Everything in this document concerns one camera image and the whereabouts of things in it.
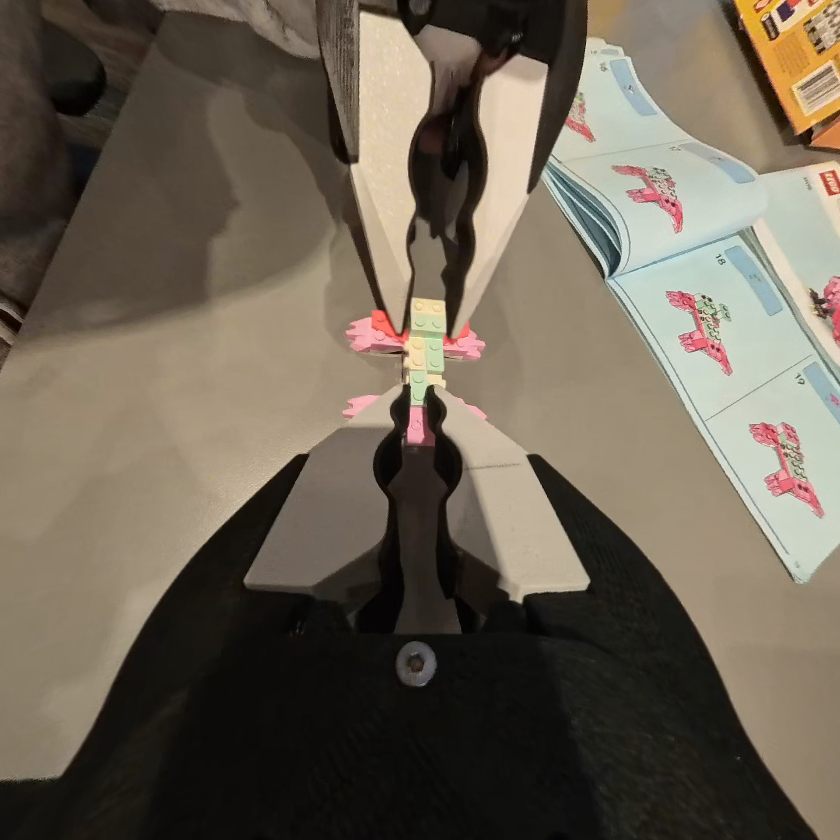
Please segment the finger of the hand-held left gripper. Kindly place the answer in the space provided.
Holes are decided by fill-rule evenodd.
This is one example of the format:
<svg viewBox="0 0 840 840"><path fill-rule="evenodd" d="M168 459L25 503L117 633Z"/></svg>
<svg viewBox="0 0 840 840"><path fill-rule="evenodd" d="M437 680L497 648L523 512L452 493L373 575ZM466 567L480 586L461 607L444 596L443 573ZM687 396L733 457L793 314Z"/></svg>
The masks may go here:
<svg viewBox="0 0 840 840"><path fill-rule="evenodd" d="M399 18L360 14L357 162L353 194L381 303L405 329L414 269L409 238L417 214L411 157L432 102L432 68Z"/></svg>
<svg viewBox="0 0 840 840"><path fill-rule="evenodd" d="M448 199L443 279L448 336L478 307L528 201L548 68L514 56L478 80L457 111L462 160Z"/></svg>

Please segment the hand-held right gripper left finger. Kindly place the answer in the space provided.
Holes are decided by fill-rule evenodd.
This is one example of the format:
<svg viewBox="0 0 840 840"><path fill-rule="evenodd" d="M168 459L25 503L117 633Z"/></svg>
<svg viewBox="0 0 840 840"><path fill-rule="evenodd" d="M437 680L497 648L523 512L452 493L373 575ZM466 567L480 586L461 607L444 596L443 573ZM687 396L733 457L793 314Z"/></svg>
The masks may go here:
<svg viewBox="0 0 840 840"><path fill-rule="evenodd" d="M396 624L405 583L391 489L410 397L396 385L313 447L245 575L254 592L337 603Z"/></svg>

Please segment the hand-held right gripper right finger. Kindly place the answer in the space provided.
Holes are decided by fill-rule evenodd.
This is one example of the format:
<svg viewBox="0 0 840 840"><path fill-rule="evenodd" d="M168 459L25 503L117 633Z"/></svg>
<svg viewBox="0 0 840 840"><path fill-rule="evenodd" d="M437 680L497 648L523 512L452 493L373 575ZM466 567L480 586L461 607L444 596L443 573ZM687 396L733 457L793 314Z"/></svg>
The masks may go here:
<svg viewBox="0 0 840 840"><path fill-rule="evenodd" d="M531 595L584 592L591 582L526 450L443 387L427 389L443 594L480 616Z"/></svg>

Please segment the pastel toy brick assembly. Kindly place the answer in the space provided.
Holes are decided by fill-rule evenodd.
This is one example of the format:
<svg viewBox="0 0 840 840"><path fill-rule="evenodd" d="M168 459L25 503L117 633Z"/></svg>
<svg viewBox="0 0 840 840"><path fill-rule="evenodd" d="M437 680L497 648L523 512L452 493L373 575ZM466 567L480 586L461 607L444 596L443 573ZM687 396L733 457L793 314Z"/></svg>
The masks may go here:
<svg viewBox="0 0 840 840"><path fill-rule="evenodd" d="M445 303L412 298L402 352L403 382L408 386L410 396L405 432L407 446L420 448L434 444L434 434L427 419L427 389L432 385L446 387L446 338Z"/></svg>

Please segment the pink toy brick model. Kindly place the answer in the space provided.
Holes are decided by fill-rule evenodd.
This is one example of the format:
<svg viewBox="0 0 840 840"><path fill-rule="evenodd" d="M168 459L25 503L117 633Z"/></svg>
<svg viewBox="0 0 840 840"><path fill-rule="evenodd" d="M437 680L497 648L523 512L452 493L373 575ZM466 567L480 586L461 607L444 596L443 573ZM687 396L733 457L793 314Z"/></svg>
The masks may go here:
<svg viewBox="0 0 840 840"><path fill-rule="evenodd" d="M345 336L352 350L368 354L397 354L403 357L403 343L408 327L398 332L384 310L373 310L371 315L351 323ZM484 341L466 324L454 338L444 340L447 360L477 361L486 348Z"/></svg>

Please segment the grey desk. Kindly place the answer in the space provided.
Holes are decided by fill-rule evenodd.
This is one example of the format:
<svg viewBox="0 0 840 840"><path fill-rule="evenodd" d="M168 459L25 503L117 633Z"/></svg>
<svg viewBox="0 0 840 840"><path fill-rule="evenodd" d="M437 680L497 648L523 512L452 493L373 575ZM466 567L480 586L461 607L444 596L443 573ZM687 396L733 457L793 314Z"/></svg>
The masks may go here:
<svg viewBox="0 0 840 840"><path fill-rule="evenodd" d="M382 393L324 79L168 16L2 372L2 779L60 774L153 606L295 454ZM778 561L540 186L454 394L546 458L679 595L764 761L838 838L838 553Z"/></svg>

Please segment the open light blue instruction booklet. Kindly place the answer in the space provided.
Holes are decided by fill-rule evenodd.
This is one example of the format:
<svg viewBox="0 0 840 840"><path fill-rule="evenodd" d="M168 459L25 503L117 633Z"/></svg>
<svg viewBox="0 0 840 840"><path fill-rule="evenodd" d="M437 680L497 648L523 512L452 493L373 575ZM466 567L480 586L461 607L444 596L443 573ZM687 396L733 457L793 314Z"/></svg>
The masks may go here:
<svg viewBox="0 0 840 840"><path fill-rule="evenodd" d="M542 180L792 579L838 549L838 269L795 294L773 180L688 135L588 38Z"/></svg>

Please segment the orange toy brick box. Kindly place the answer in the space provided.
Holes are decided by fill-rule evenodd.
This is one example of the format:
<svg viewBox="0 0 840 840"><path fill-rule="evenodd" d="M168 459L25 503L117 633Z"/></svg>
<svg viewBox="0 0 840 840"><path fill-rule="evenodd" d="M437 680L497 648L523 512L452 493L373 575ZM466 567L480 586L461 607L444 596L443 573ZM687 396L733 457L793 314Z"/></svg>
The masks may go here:
<svg viewBox="0 0 840 840"><path fill-rule="evenodd" d="M839 2L735 1L795 135L839 151Z"/></svg>

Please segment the closed light blue instruction booklet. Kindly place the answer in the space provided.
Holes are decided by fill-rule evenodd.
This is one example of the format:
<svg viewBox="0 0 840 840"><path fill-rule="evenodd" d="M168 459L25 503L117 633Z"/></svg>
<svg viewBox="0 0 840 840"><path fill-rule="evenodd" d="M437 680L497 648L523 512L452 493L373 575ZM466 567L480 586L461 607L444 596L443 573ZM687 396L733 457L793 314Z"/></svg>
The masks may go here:
<svg viewBox="0 0 840 840"><path fill-rule="evenodd" d="M762 174L754 227L775 279L825 363L839 372L839 163Z"/></svg>

